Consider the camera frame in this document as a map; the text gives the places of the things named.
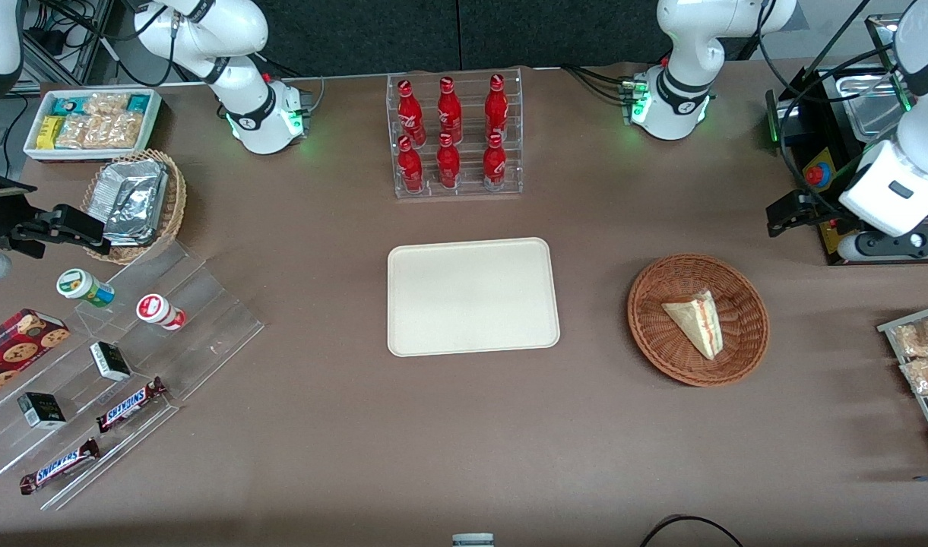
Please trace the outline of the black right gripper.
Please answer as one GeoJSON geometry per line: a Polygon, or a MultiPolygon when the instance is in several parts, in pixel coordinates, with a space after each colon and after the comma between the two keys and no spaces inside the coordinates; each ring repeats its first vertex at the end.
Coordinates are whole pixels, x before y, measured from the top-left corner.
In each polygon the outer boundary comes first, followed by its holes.
{"type": "MultiPolygon", "coordinates": [[[[25,197],[37,190],[36,186],[0,176],[0,239],[39,239],[50,234],[50,225],[40,218],[44,211],[32,207],[25,197]]],[[[58,204],[53,208],[54,243],[83,245],[88,253],[106,257],[112,251],[112,243],[103,236],[104,229],[103,222],[70,205],[58,204]]]]}

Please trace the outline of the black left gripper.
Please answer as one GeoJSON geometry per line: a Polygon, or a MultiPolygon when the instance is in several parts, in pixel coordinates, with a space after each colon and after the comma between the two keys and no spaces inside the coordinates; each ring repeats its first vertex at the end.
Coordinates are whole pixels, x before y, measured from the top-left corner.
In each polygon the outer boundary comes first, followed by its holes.
{"type": "Polygon", "coordinates": [[[777,238],[787,229],[815,226],[841,218],[841,211],[819,193],[792,190],[765,209],[767,235],[777,238]]]}

